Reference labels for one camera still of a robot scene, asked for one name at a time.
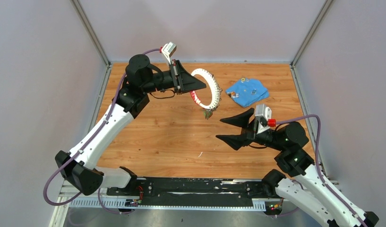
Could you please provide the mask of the bunch of coloured keys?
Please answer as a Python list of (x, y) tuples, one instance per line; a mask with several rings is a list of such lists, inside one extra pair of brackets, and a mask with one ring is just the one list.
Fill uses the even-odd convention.
[(209, 118), (213, 115), (212, 109), (203, 109), (204, 118), (209, 120)]

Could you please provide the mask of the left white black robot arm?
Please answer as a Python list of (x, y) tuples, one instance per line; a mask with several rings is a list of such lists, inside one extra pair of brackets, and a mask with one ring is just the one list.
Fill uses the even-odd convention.
[(98, 167), (97, 162), (115, 137), (130, 124), (149, 103), (149, 94), (172, 90), (185, 94), (206, 88), (192, 76), (179, 60), (172, 60), (169, 70), (161, 71), (145, 54), (130, 58), (118, 90), (104, 116), (69, 152), (59, 151), (55, 161), (63, 178), (80, 193), (91, 195), (98, 189), (119, 188), (125, 195), (137, 190), (137, 175), (131, 170)]

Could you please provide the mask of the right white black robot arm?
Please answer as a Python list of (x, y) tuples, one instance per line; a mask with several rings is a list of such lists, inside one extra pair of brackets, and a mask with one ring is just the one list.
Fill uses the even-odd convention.
[(241, 128), (238, 135), (218, 135), (232, 149), (256, 143), (279, 152), (275, 157), (278, 169), (262, 179), (267, 197), (287, 199), (323, 227), (374, 227), (378, 223), (374, 212), (355, 205), (322, 173), (319, 157), (304, 150), (309, 139), (300, 118), (277, 121), (270, 107), (257, 105), (221, 122)]

